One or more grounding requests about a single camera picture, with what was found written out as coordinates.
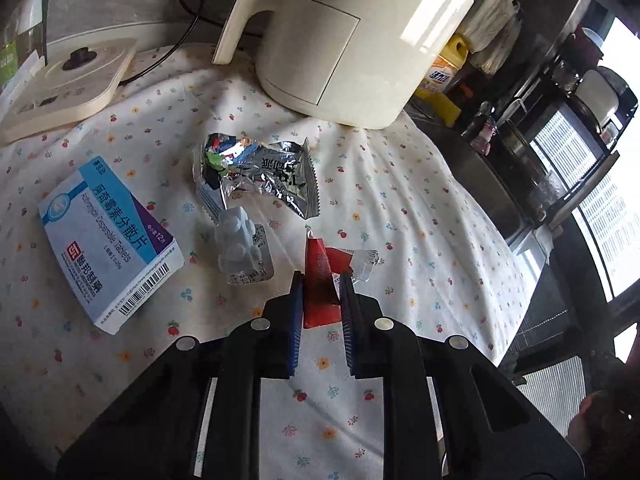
kettle handle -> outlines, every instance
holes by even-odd
[[[226,19],[222,34],[220,34],[216,53],[213,56],[213,64],[226,65],[231,63],[249,18],[263,10],[278,10],[279,6],[280,0],[236,0],[231,14]]]

bottle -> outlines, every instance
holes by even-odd
[[[489,155],[491,139],[498,132],[498,127],[491,117],[494,107],[489,101],[480,105],[478,113],[472,119],[469,126],[462,133],[462,138],[471,144],[471,147],[480,155]]]
[[[465,64],[468,54],[469,50],[465,41],[454,34],[414,92],[416,97],[433,107],[433,110],[449,128],[459,117],[460,108],[444,95],[444,91],[449,87],[458,70]]]
[[[0,31],[0,93],[18,72],[18,53],[15,37],[18,31],[18,9],[12,12],[8,23]]]

metal screw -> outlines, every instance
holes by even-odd
[[[194,346],[196,346],[196,340],[190,336],[181,337],[175,342],[175,347],[183,352],[191,350]]]
[[[449,345],[456,350],[466,350],[469,348],[469,341],[466,337],[462,337],[461,335],[451,336],[449,339]]]
[[[394,327],[394,322],[386,317],[379,317],[373,324],[378,330],[391,330]]]
[[[270,321],[263,317],[257,317],[251,322],[251,328],[254,330],[267,330],[270,326]]]

barcode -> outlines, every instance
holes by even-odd
[[[169,266],[167,264],[162,264],[161,267],[158,267],[156,272],[154,272],[149,279],[143,283],[140,288],[134,292],[131,297],[125,302],[123,306],[121,306],[118,310],[124,316],[128,316],[129,313],[136,307],[138,303],[144,298],[153,288],[154,285],[159,282],[162,277],[169,272]]]

white appliance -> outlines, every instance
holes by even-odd
[[[113,98],[135,53],[136,40],[124,38],[49,59],[10,96],[8,112],[0,116],[0,146],[97,114]]]
[[[389,126],[473,0],[236,0],[213,59],[228,64],[247,20],[273,16],[255,66],[264,91],[303,114]]]
[[[589,70],[584,75],[575,95],[593,112],[600,127],[609,122],[620,104],[615,90],[595,70]]]

